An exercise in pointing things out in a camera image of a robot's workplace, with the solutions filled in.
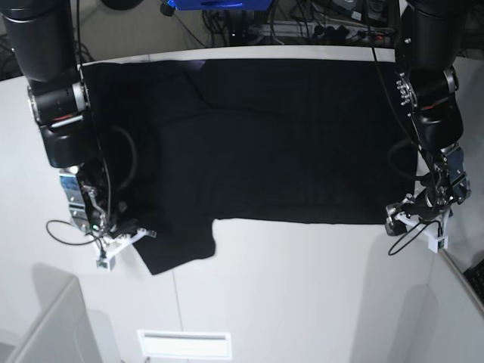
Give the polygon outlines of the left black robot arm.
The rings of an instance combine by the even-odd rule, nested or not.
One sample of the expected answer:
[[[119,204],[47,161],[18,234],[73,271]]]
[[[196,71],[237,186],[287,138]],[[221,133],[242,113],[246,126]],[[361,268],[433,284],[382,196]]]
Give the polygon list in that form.
[[[442,234],[452,204],[462,204],[471,194],[458,144],[464,124],[453,67],[470,6],[469,1],[409,1],[402,13],[396,38],[396,85],[401,105],[411,109],[410,142],[421,150],[429,171],[420,177],[423,191],[386,208],[390,236],[404,234],[412,216],[426,225],[437,221]]]

